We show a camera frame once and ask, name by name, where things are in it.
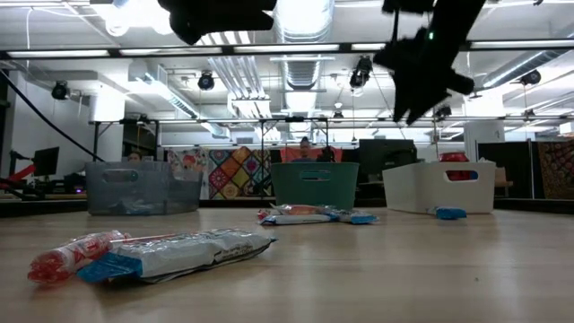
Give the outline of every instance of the red and white packaging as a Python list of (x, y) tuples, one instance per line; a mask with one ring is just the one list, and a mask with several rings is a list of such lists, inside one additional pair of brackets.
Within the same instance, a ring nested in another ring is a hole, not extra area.
[(32, 260), (28, 279), (39, 284), (63, 282), (80, 268), (113, 248), (111, 241), (131, 236), (117, 230), (92, 233), (68, 241), (65, 245), (43, 252)]

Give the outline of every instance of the green plastic bin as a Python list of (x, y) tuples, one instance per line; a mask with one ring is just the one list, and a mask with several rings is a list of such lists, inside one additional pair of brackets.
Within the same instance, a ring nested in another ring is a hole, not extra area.
[(278, 205), (334, 205), (351, 210), (359, 164), (354, 162), (291, 162), (271, 165)]

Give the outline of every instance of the wooden table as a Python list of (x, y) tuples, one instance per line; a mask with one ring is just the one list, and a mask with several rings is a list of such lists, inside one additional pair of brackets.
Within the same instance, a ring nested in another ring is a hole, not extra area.
[[(5, 322), (574, 321), (574, 218), (497, 211), (442, 222), (373, 210), (379, 224), (261, 228), (256, 210), (0, 219)], [(158, 285), (56, 288), (26, 280), (41, 250), (93, 231), (237, 227), (279, 240), (249, 261)]]

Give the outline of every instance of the colorful quilt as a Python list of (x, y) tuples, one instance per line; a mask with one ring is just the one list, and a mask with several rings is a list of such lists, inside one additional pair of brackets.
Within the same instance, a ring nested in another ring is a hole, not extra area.
[(207, 154), (205, 149), (197, 148), (184, 151), (168, 150), (168, 160), (174, 173), (185, 173), (187, 170), (202, 171), (202, 189), (200, 199), (209, 199), (209, 170), (207, 169)]
[(168, 151), (168, 162), (175, 171), (204, 173), (201, 199), (234, 199), (271, 196), (271, 158), (268, 150), (207, 150), (203, 148)]
[(208, 162), (209, 198), (271, 196), (271, 159), (268, 150), (211, 150)]
[(538, 143), (544, 196), (574, 199), (574, 140)]

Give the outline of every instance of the computer monitor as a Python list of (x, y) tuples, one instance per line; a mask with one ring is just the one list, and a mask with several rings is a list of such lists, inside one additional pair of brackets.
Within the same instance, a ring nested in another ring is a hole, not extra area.
[(60, 147), (38, 150), (34, 153), (34, 176), (54, 175), (57, 172), (57, 157)]
[(381, 176), (383, 170), (417, 162), (413, 140), (361, 139), (361, 172)]

